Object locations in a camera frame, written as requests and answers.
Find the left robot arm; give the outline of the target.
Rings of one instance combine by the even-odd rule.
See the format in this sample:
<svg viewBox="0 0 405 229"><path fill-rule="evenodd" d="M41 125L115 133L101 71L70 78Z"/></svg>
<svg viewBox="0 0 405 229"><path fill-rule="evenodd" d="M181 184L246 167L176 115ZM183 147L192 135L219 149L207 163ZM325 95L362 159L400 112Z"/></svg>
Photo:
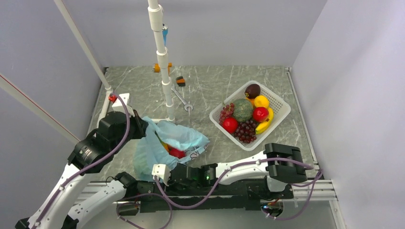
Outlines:
<svg viewBox="0 0 405 229"><path fill-rule="evenodd" d="M98 128L75 145L60 180L46 201L31 217L20 219L15 228L80 229L114 201L132 200L137 194L137 181L127 172L121 172L107 188L75 204L93 176L112 161L128 141L146 136L148 125L135 110L107 113Z"/></svg>

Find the red yellow fake apple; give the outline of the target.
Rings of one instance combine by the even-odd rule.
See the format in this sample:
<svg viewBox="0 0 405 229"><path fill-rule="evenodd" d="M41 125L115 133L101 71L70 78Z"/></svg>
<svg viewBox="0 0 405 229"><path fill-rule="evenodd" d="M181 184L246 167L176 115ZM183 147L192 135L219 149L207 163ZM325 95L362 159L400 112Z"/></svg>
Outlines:
<svg viewBox="0 0 405 229"><path fill-rule="evenodd" d="M182 158L186 157L185 152L180 151L180 150L178 150L176 148L170 148L169 149L169 154L171 156L174 156L174 157L178 158L178 159L182 159Z"/></svg>

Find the green fake melon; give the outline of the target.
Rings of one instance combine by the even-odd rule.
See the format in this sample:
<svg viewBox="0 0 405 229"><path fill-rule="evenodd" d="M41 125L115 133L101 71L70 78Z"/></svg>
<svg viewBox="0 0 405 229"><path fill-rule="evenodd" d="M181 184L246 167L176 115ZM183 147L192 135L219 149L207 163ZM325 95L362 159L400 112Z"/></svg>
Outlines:
<svg viewBox="0 0 405 229"><path fill-rule="evenodd" d="M233 117L238 122L244 122L252 118L254 108L248 100L240 98L232 103L234 104Z"/></svg>

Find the dark red fake grapes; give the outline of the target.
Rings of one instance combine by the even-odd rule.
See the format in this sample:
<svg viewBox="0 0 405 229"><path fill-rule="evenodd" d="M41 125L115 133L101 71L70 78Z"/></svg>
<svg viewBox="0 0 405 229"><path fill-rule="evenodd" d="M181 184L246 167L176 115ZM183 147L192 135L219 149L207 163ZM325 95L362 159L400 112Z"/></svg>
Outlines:
<svg viewBox="0 0 405 229"><path fill-rule="evenodd" d="M257 139L256 127L257 122L253 119L240 122L236 131L233 133L233 137L243 144L252 143Z"/></svg>

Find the red fake pomegranate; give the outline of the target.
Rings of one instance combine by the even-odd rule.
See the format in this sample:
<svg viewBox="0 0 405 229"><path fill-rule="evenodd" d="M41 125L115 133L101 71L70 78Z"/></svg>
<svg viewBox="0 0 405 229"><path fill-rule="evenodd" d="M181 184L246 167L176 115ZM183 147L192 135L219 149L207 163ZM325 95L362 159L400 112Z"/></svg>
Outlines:
<svg viewBox="0 0 405 229"><path fill-rule="evenodd" d="M265 107L257 107L253 110L252 113L252 118L259 123L266 121L268 119L268 116L269 111Z"/></svg>

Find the yellow fake banana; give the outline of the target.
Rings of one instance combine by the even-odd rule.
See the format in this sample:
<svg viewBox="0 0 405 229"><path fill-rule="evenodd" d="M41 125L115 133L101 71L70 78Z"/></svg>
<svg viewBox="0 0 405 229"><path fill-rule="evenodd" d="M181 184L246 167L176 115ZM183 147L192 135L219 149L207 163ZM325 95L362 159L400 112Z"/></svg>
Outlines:
<svg viewBox="0 0 405 229"><path fill-rule="evenodd" d="M267 119L261 123L258 124L258 126L255 129L256 135L262 134L264 131L266 131L270 125L271 122L274 118L274 112L273 109L271 107L269 107L268 109L269 115L267 117Z"/></svg>

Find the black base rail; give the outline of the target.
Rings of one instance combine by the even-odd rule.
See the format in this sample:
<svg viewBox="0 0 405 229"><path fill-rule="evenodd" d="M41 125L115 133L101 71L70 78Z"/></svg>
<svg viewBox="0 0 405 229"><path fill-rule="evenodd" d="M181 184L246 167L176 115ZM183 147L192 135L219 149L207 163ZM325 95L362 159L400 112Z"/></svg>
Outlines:
<svg viewBox="0 0 405 229"><path fill-rule="evenodd" d="M182 206L194 205L201 201L210 191L210 187L187 187L172 183L163 186L170 199ZM118 204L118 212L122 216L134 216L137 213L154 213L170 210L166 201L161 199L156 184L138 182L137 188L131 188ZM266 178L253 178L236 181L230 185L218 185L210 197L197 207L205 209L259 210L266 202L280 202L294 197L291 185L286 185L282 191L270 191Z"/></svg>

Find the orange black small brush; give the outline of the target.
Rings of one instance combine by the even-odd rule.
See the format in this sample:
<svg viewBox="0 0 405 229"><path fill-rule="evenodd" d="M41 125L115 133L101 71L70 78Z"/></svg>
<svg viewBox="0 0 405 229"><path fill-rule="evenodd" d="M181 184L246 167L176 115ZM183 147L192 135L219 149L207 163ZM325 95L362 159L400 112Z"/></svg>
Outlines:
<svg viewBox="0 0 405 229"><path fill-rule="evenodd" d="M183 76L176 77L175 80L176 80L176 84L177 84L179 87L185 87L185 86L186 86L186 82L185 82L185 79L184 79Z"/></svg>

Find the light blue plastic bag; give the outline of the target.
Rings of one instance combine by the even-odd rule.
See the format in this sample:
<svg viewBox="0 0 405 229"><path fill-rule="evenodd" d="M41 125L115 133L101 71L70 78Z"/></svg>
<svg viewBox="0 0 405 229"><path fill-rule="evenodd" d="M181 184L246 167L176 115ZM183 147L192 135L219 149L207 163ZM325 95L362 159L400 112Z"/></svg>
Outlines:
<svg viewBox="0 0 405 229"><path fill-rule="evenodd" d="M165 164L173 170L177 164L188 164L203 154L210 140L195 129L177 125L167 120L158 123L148 116L143 117L149 125L146 136L137 142L133 156L134 177L141 181L153 181L152 169L154 164ZM185 157L171 156L162 145L180 150Z"/></svg>

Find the blue handled tool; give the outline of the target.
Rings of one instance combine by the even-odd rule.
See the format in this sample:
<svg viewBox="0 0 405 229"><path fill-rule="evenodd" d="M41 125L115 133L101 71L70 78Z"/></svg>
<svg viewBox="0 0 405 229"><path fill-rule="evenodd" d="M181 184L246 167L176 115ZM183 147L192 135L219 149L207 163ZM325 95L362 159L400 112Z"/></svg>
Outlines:
<svg viewBox="0 0 405 229"><path fill-rule="evenodd" d="M164 40L164 45L166 46L166 41L167 41L167 34L168 34L168 26L166 24L162 24L162 36Z"/></svg>

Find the white pvc pipe frame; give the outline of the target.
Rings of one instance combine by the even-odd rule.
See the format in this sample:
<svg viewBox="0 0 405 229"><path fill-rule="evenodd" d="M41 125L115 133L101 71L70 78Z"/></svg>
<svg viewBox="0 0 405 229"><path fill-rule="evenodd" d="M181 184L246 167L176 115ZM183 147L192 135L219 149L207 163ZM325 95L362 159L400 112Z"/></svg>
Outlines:
<svg viewBox="0 0 405 229"><path fill-rule="evenodd" d="M99 118L105 117L107 114L107 109L109 106L109 95L113 92L111 85L107 82L105 75L102 72L97 60L95 59L93 53L90 51L86 41L84 40L82 34L80 33L77 25L75 24L70 12L66 8L65 3L62 0L56 0L55 4L62 14L65 22L69 26L70 30L72 31L74 37L76 38L77 42L79 43L80 47L84 51L87 59L90 61L93 69L95 70L98 78L101 80L102 85L106 89L106 95L104 98L104 104L102 106L102 111L99 115ZM148 1L148 13L149 13L149 21L151 25L151 29L154 33L155 43L157 47L157 59L158 59L158 66L160 67L163 72L161 72L163 91L165 95L171 94L170 84L171 80L169 79L169 70L168 68L171 66L168 61L168 49L165 47L164 39L162 36L163 31L163 7L158 3L157 0L149 0ZM28 97L25 93L23 93L18 87L16 87L11 81L9 81L6 77L0 77L0 87L21 104L23 104L26 108L32 111L35 115L45 121L49 126L53 129L58 131L61 135L63 135L66 139L68 139L72 143L77 143L79 139L72 134L69 130L67 130L60 122L55 120L47 111L43 110L34 100Z"/></svg>

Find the silver wrench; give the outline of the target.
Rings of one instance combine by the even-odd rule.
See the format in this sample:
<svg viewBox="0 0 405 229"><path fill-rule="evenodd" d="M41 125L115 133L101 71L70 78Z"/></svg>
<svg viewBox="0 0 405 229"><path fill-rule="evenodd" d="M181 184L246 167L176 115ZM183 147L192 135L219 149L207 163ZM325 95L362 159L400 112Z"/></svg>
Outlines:
<svg viewBox="0 0 405 229"><path fill-rule="evenodd" d="M185 100L185 98L178 92L175 86L171 88L171 90L174 92L174 94L179 98L179 100L183 103L184 110L188 113L190 113L193 110L193 105L191 105L189 102Z"/></svg>

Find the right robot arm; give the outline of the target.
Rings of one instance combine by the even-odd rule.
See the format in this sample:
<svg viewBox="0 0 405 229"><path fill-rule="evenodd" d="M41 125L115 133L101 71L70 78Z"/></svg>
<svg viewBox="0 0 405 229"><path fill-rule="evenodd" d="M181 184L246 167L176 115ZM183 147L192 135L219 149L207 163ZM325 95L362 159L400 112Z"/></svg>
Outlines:
<svg viewBox="0 0 405 229"><path fill-rule="evenodd" d="M231 185L254 177L265 177L263 192L275 198L287 184L307 181L306 171L313 166L303 163L301 150L296 146L266 144L263 151L234 162L189 167L178 164L170 171L169 186L181 188Z"/></svg>

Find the yellow fake lemon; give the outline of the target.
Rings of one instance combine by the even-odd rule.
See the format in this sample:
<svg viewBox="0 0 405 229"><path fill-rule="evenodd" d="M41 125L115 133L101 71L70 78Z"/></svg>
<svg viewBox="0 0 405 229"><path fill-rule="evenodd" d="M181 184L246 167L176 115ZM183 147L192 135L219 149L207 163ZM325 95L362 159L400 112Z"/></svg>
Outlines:
<svg viewBox="0 0 405 229"><path fill-rule="evenodd" d="M263 95L259 95L254 99L254 106L255 107L270 107L270 101Z"/></svg>

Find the dark brown fake fruit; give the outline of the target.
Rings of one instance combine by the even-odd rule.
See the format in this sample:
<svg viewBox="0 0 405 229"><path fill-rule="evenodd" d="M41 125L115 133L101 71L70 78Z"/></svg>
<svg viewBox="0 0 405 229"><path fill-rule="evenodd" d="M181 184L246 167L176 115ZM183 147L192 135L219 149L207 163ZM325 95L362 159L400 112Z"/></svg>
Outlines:
<svg viewBox="0 0 405 229"><path fill-rule="evenodd" d="M261 94L261 87L256 83L248 85L245 89L245 96L248 99L255 99L260 94Z"/></svg>

